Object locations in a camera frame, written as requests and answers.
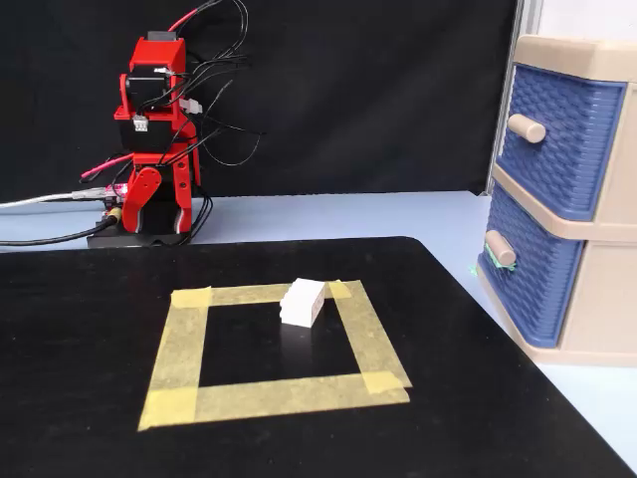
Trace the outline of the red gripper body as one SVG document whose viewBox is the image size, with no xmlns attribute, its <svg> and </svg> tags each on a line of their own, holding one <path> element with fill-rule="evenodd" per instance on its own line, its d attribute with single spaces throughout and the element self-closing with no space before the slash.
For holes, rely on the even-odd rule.
<svg viewBox="0 0 637 478">
<path fill-rule="evenodd" d="M 179 159 L 174 157 L 181 154 L 185 147 L 172 147 L 165 155 L 162 152 L 135 152 L 132 157 L 133 172 L 130 182 L 133 182 L 144 167 L 157 169 L 163 184 L 174 188 L 174 172 L 177 172 L 177 184 L 190 182 L 195 186 L 201 185 L 199 154 L 197 149 L 184 154 Z"/>
</svg>

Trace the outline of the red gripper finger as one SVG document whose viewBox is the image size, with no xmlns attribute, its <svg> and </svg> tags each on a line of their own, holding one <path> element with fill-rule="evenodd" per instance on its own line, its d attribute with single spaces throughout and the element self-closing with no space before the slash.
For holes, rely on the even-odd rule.
<svg viewBox="0 0 637 478">
<path fill-rule="evenodd" d="M 140 230 L 140 213 L 161 184 L 161 174 L 154 167 L 143 168 L 127 187 L 121 222 L 129 233 Z"/>
<path fill-rule="evenodd" d="M 178 212 L 175 219 L 175 232 L 187 233 L 192 225 L 192 191 L 191 174 L 186 160 L 179 160 L 172 164 L 175 202 Z"/>
</svg>

